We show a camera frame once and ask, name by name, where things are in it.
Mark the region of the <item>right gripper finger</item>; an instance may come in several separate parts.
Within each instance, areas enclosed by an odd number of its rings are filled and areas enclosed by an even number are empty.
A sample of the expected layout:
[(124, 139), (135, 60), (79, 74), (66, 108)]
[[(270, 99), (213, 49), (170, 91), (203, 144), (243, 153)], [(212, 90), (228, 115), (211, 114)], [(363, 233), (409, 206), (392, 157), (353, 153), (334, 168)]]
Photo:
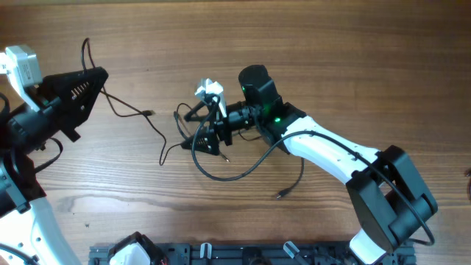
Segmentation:
[(219, 139), (214, 132), (201, 132), (197, 137), (192, 135), (184, 140), (180, 146), (183, 149), (192, 150), (195, 152), (204, 152), (210, 155), (220, 155)]
[(211, 113), (213, 107), (216, 106), (216, 103), (212, 101), (211, 103), (200, 101), (196, 106), (192, 107), (184, 116), (185, 121), (203, 121), (204, 116), (198, 116), (197, 113), (203, 107), (208, 109), (208, 112)]

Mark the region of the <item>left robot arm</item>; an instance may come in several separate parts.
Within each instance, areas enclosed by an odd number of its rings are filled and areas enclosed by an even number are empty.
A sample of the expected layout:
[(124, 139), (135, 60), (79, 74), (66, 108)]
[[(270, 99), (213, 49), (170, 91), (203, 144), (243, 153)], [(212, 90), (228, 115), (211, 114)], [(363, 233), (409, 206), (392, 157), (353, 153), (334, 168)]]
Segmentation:
[(79, 264), (29, 153), (62, 132), (77, 141), (108, 78), (102, 68), (44, 77), (21, 89), (24, 103), (1, 117), (1, 256), (9, 264)]

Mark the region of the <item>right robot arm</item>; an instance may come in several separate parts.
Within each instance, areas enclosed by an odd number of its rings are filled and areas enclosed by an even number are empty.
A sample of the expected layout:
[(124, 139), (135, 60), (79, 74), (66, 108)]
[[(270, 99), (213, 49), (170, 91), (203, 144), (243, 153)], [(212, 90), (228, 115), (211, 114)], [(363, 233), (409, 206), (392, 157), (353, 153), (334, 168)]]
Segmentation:
[(347, 245), (345, 263), (376, 264), (427, 229), (438, 204), (404, 150), (393, 145), (380, 151), (325, 129), (283, 101), (265, 66), (247, 66), (238, 81), (244, 100), (231, 105), (221, 84), (200, 81), (195, 91), (199, 104), (184, 117), (197, 129), (184, 138), (183, 149), (218, 155), (221, 144), (232, 144), (234, 133), (253, 128), (270, 149), (334, 176), (346, 187), (361, 226)]

